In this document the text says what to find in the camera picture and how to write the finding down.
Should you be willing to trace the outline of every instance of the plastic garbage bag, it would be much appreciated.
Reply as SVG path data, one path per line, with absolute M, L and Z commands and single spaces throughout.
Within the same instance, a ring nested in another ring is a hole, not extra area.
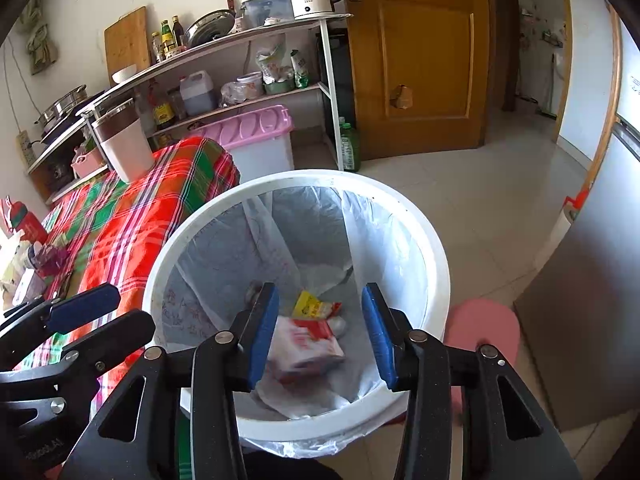
M 284 316 L 303 289 L 342 302 L 346 360 L 293 388 L 265 376 L 254 392 L 235 394 L 242 418 L 308 418 L 314 424 L 311 417 L 340 410 L 381 384 L 360 308 L 366 283 L 377 282 L 389 305 L 403 310 L 413 326 L 430 315 L 425 261 L 396 215 L 353 192 L 286 187 L 232 206 L 187 242 L 166 284 L 162 311 L 152 312 L 156 342 L 176 351 L 227 329 L 256 281 L 276 284 Z M 398 396 L 391 408 L 326 438 L 280 442 L 274 434 L 272 441 L 243 444 L 297 458 L 333 454 L 405 409 L 406 396 Z

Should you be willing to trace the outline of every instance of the refrigerator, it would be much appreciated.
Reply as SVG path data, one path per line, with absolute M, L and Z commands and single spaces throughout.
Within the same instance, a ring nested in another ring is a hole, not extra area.
M 622 26 L 616 124 L 589 197 L 514 302 L 559 430 L 640 408 L 640 51 Z

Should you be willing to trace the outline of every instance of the blue foam pad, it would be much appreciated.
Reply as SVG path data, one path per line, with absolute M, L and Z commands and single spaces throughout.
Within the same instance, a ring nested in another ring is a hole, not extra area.
M 119 303 L 118 289 L 109 283 L 103 283 L 53 306 L 46 322 L 47 329 L 68 334 L 115 310 Z
M 271 337 L 278 320 L 278 309 L 280 307 L 280 296 L 278 289 L 274 286 L 273 291 L 268 298 L 267 306 L 262 314 L 260 326 L 254 338 L 254 343 L 249 352 L 249 373 L 247 381 L 249 387 L 253 390 L 255 384 L 262 378 L 264 367 L 267 364 L 267 355 L 269 354 L 269 346 L 271 346 Z
M 376 300 L 369 286 L 362 289 L 362 315 L 364 316 L 369 340 L 376 357 L 378 372 L 386 383 L 386 387 L 392 390 L 398 382 L 398 372 L 394 361 L 394 348 L 382 321 Z

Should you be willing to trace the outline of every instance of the yellow packet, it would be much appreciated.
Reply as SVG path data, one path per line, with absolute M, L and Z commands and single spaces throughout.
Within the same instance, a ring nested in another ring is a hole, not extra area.
M 327 319 L 340 310 L 341 303 L 320 301 L 307 290 L 300 292 L 291 317 L 293 319 Z

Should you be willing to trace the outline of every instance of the plaid tablecloth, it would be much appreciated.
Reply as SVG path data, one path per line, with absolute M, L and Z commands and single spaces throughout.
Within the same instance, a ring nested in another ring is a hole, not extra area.
M 116 316 L 141 308 L 146 281 L 162 245 L 196 209 L 239 182 L 231 156 L 203 137 L 184 139 L 154 156 L 156 164 L 145 177 L 127 185 L 111 171 L 65 195 L 43 222 L 50 240 L 66 234 L 70 251 L 48 294 L 72 270 L 68 297 L 112 283 L 121 299 L 116 311 L 71 334 L 51 337 L 24 359 L 20 368 L 55 363 L 64 345 Z M 135 358 L 100 378 L 94 410 Z

